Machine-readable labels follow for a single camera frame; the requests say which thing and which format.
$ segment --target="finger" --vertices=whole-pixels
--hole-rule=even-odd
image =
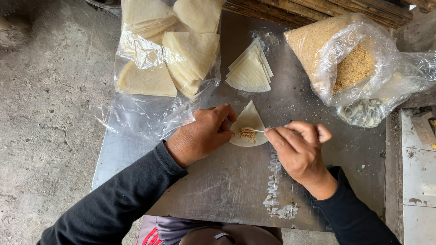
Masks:
[[[235,137],[235,133],[230,130],[222,131],[218,133],[218,145],[222,146],[225,143],[229,142],[231,138]]]
[[[306,122],[291,122],[286,126],[288,129],[296,130],[301,133],[301,136],[305,141],[310,144],[319,145],[320,142],[317,137],[317,133],[312,124]]]
[[[221,123],[221,127],[219,127],[222,131],[227,131],[228,130],[228,125],[227,122],[224,120]]]
[[[322,124],[315,125],[315,131],[318,133],[318,140],[321,144],[326,143],[332,138],[330,131]]]
[[[307,142],[293,130],[283,127],[276,127],[275,130],[295,149],[296,152],[303,152],[307,149]]]
[[[296,155],[294,148],[275,129],[266,128],[264,134],[278,154],[290,157]]]
[[[219,105],[214,110],[218,111],[218,114],[220,115],[220,117],[222,117],[223,119],[227,117],[228,120],[232,123],[236,122],[236,120],[238,119],[232,106],[227,104],[227,103]]]

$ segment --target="person's left hand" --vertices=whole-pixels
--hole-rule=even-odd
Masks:
[[[181,167],[209,156],[235,136],[225,118],[236,122],[236,113],[229,104],[200,109],[195,121],[180,127],[165,142],[168,152]]]

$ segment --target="red stripe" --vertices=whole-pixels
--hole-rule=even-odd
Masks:
[[[152,245],[158,245],[162,240],[158,239],[155,243],[153,243]]]
[[[153,235],[155,232],[157,232],[156,227],[153,230],[151,230],[150,233],[148,233],[148,235],[145,237],[144,241],[142,242],[142,245],[145,245],[147,243],[148,239],[151,237],[151,235]]]
[[[151,239],[150,243],[148,245],[152,245],[154,244],[154,242],[159,238],[159,234],[156,233],[156,235],[153,236],[153,238]]]
[[[140,234],[140,232],[138,232],[138,237],[136,238],[136,245],[138,245],[138,239],[139,239],[139,234]]]

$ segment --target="person's right hand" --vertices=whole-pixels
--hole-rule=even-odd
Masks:
[[[324,167],[321,156],[321,144],[332,137],[324,125],[291,122],[284,127],[266,128],[265,136],[295,181],[318,200],[333,196],[337,181]]]

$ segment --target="plastic wrap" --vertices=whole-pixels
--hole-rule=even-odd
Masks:
[[[390,34],[364,14],[318,21],[287,31],[285,37],[309,76],[312,90],[327,106],[351,105],[379,90],[401,60]],[[370,76],[335,91],[338,64],[358,44],[370,54],[373,63]]]
[[[193,122],[193,113],[221,81],[216,33],[222,3],[123,0],[113,74],[117,94],[92,109],[99,122],[150,144]]]
[[[378,91],[352,105],[338,106],[337,114],[350,125],[373,128],[412,93],[436,84],[436,53],[401,53],[397,70]]]

